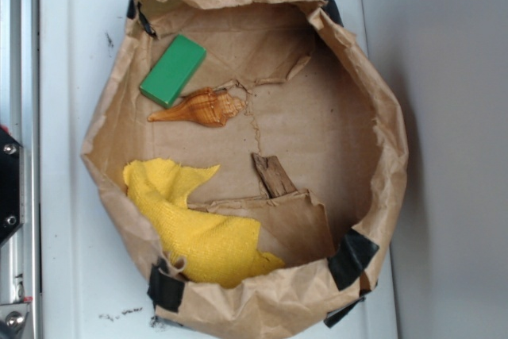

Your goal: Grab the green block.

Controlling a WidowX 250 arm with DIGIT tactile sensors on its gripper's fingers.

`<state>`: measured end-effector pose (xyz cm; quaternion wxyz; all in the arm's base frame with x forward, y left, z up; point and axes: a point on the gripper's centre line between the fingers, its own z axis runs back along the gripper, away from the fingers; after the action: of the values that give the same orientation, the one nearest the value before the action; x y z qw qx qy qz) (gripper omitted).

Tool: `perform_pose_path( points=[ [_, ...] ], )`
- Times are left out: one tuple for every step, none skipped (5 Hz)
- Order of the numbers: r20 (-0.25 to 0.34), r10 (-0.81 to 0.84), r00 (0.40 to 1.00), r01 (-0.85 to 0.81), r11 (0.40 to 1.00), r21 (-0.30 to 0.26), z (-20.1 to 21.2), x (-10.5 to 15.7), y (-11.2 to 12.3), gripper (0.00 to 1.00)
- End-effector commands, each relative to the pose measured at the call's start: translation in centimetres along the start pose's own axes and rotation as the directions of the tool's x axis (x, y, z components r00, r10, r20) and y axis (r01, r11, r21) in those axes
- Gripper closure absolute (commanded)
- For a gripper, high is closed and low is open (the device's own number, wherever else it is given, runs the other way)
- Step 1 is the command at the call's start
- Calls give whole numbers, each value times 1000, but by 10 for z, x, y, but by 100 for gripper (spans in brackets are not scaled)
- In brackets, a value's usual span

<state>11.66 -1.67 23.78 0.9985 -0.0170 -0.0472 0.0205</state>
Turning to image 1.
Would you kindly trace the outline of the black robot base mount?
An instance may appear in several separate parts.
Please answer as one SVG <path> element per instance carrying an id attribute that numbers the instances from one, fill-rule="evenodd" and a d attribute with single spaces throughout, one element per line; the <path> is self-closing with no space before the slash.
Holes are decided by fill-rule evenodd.
<path id="1" fill-rule="evenodd" d="M 1 126 L 1 247 L 24 222 L 22 199 L 22 146 Z"/>

